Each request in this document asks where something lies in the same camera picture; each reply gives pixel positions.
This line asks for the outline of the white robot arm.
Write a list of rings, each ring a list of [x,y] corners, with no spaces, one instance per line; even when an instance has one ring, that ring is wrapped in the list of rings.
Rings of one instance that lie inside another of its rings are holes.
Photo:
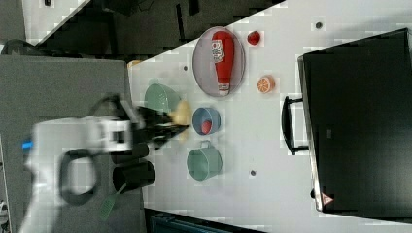
[[[182,101],[175,111],[132,108],[122,100],[112,116],[69,117],[33,126],[25,166],[34,174],[32,196],[18,233],[52,233],[65,206],[91,200],[101,182],[98,162],[108,155],[116,164],[149,155],[184,133],[191,108]]]

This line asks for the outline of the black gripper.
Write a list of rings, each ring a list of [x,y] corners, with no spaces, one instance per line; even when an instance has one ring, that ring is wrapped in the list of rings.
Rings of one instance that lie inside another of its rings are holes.
[[[170,139],[189,128],[188,125],[171,125],[172,119],[165,112],[137,107],[135,113],[139,120],[132,124],[132,140],[135,145],[153,143],[159,150]]]

